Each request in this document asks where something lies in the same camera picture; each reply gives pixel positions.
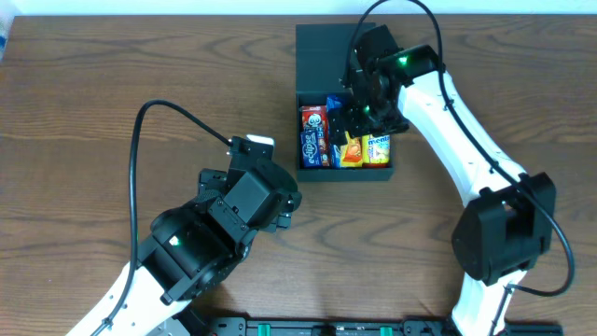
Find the yellow orange snack packet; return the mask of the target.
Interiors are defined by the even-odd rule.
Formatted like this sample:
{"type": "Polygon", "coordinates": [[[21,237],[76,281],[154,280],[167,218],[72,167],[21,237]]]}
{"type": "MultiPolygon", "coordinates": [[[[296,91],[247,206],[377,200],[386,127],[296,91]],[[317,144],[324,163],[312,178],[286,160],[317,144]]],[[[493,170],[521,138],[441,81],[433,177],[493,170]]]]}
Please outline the yellow orange snack packet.
{"type": "Polygon", "coordinates": [[[360,168],[363,165],[362,145],[359,137],[345,133],[347,143],[340,147],[340,167],[360,168]]]}

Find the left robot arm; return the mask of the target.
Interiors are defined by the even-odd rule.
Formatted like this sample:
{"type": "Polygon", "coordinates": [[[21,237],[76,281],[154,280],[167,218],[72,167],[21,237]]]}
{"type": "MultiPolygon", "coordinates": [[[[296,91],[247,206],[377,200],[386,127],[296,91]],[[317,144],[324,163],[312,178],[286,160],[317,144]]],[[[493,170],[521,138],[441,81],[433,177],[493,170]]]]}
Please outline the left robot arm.
{"type": "Polygon", "coordinates": [[[160,214],[73,335],[147,335],[224,281],[260,231],[287,228],[301,194],[293,176],[266,158],[248,169],[203,169],[198,194],[160,214]]]}

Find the yellow candy bottle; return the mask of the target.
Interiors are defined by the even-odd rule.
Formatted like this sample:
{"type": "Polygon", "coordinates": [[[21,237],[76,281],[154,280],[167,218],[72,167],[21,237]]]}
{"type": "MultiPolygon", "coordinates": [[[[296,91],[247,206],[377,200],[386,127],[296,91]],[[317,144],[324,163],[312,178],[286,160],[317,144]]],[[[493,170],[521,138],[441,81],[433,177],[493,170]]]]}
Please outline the yellow candy bottle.
{"type": "Polygon", "coordinates": [[[391,138],[389,135],[364,135],[361,139],[364,167],[386,167],[390,161],[391,138]]]}

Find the blue Eclipse mint box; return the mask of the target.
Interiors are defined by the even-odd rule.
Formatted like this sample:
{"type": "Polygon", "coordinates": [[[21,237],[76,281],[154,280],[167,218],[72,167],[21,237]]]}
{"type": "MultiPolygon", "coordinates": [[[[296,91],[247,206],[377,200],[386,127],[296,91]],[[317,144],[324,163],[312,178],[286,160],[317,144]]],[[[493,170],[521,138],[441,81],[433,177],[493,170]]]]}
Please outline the blue Eclipse mint box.
{"type": "Polygon", "coordinates": [[[300,151],[304,168],[322,168],[329,165],[325,150],[325,139],[313,128],[300,134],[300,151]]]}

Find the dark green box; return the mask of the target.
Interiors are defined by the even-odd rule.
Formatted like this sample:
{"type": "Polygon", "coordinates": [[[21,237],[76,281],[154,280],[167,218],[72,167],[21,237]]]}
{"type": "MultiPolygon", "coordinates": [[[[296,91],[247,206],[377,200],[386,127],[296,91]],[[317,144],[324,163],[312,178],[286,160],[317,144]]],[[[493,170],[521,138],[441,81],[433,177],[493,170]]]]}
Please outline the dark green box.
{"type": "MultiPolygon", "coordinates": [[[[355,25],[299,24],[296,26],[296,107],[324,105],[329,95],[343,101],[350,94],[341,86],[345,56],[355,25]]],[[[296,137],[296,166],[299,182],[388,181],[395,166],[382,168],[333,169],[303,166],[300,137],[296,137]]]]}

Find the white blue object corner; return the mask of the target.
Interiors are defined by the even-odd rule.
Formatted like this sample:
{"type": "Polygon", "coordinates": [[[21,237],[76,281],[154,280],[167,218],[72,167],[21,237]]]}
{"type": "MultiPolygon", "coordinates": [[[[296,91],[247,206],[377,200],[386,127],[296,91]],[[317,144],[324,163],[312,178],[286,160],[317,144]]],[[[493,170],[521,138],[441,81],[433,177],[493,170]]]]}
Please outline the white blue object corner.
{"type": "Polygon", "coordinates": [[[0,16],[0,60],[3,60],[6,52],[7,41],[13,20],[14,13],[6,8],[2,8],[0,16]]]}

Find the red Hello Panda box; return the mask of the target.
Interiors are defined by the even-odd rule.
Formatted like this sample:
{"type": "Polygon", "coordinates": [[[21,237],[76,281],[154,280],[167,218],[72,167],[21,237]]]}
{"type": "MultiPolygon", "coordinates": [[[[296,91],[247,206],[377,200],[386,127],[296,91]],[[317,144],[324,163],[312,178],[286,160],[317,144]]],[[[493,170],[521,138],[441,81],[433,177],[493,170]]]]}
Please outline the red Hello Panda box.
{"type": "Polygon", "coordinates": [[[325,105],[305,105],[299,109],[302,130],[314,129],[327,136],[327,113],[325,105]]]}

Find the blue Oreo cookie pack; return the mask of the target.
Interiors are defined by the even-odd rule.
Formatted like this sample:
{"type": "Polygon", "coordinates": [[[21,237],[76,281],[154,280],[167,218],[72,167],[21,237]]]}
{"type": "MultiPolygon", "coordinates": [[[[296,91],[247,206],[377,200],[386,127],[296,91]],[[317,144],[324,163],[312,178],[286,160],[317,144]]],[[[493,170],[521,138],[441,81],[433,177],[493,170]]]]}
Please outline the blue Oreo cookie pack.
{"type": "MultiPolygon", "coordinates": [[[[326,113],[330,109],[343,109],[343,101],[336,95],[328,95],[326,98],[326,113]]],[[[335,169],[340,169],[340,147],[331,145],[328,141],[328,126],[327,126],[327,142],[329,144],[329,152],[331,158],[331,166],[335,169]]]]}

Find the black mounting rail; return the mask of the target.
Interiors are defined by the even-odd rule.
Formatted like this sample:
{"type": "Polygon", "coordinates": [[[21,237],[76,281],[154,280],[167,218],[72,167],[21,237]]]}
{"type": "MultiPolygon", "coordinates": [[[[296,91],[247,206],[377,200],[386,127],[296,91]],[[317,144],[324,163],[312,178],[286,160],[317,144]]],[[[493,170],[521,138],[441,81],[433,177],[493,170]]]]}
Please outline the black mounting rail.
{"type": "Polygon", "coordinates": [[[217,336],[448,336],[459,335],[449,322],[410,319],[398,322],[251,320],[221,317],[205,335],[217,336]]]}

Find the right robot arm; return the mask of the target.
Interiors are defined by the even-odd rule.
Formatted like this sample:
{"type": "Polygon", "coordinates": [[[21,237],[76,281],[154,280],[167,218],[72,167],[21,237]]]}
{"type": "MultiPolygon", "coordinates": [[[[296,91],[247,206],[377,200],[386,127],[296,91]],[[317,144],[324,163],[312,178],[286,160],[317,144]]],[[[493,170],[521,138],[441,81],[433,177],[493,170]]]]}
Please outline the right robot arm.
{"type": "Polygon", "coordinates": [[[555,186],[530,176],[484,131],[460,98],[442,55],[390,43],[350,49],[349,103],[330,115],[332,140],[386,136],[414,126],[448,171],[464,206],[451,236],[465,276],[451,332],[500,335],[521,280],[548,252],[555,186]]]}

